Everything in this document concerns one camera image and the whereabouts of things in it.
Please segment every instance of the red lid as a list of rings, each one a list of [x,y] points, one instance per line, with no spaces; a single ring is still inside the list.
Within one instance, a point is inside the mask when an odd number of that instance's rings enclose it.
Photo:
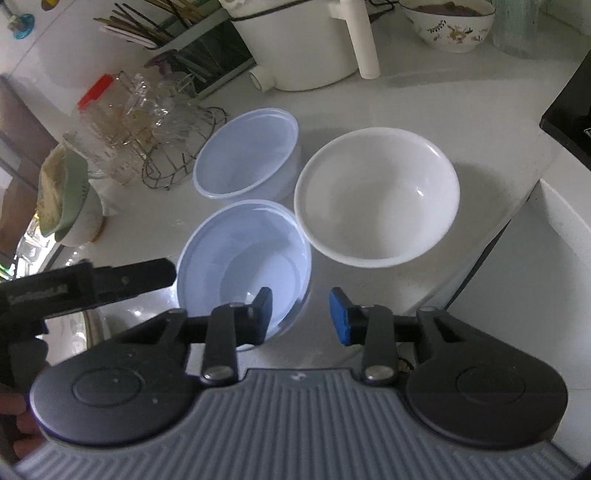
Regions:
[[[84,110],[93,100],[98,100],[107,88],[115,81],[115,77],[105,73],[96,83],[90,87],[88,92],[78,101],[78,110]]]

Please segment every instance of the pot handle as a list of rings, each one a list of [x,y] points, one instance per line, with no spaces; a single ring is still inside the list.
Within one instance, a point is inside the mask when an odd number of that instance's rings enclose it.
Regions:
[[[347,22],[361,76],[368,80],[379,77],[378,54],[365,0],[331,1],[329,11],[331,17]]]

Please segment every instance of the gray ribbed surface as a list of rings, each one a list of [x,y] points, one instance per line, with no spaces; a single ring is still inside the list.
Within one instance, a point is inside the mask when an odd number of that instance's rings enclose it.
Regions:
[[[205,392],[174,429],[141,445],[84,450],[48,443],[17,469],[28,479],[572,479],[550,443],[480,452],[413,420],[393,390],[345,370],[254,370]]]

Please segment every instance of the finger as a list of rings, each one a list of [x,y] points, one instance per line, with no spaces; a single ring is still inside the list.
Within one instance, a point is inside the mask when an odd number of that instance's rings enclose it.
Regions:
[[[17,428],[23,433],[41,433],[31,410],[17,417]]]
[[[20,393],[0,393],[0,414],[20,415],[27,410],[27,403]]]
[[[45,442],[45,439],[41,436],[17,440],[13,445],[14,453],[17,454],[17,457],[23,458],[39,447],[43,442]]]

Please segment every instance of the metal screw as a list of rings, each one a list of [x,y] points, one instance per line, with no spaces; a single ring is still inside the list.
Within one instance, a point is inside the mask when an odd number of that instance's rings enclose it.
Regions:
[[[394,376],[394,370],[386,365],[372,365],[365,369],[365,378],[372,382],[381,382]]]
[[[234,370],[227,365],[216,365],[215,367],[209,367],[203,373],[206,380],[212,382],[221,382],[227,380],[234,374]]]

